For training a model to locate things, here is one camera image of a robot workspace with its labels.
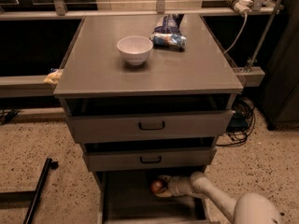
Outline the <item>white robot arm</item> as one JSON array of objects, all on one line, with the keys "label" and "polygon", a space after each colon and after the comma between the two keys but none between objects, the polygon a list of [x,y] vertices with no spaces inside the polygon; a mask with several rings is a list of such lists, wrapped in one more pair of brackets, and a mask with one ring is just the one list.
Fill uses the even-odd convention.
[{"label": "white robot arm", "polygon": [[190,176],[159,175],[150,190],[163,198],[205,195],[232,224],[283,224],[277,208],[263,195],[252,192],[233,199],[202,172]]}]

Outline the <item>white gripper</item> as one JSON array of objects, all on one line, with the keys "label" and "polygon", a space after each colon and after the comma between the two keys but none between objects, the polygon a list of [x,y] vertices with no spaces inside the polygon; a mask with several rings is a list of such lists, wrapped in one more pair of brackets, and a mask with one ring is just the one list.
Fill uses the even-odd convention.
[{"label": "white gripper", "polygon": [[169,198],[172,197],[172,195],[183,196],[193,194],[193,188],[187,176],[159,175],[158,178],[168,183],[167,188],[169,191],[155,193],[157,197]]}]

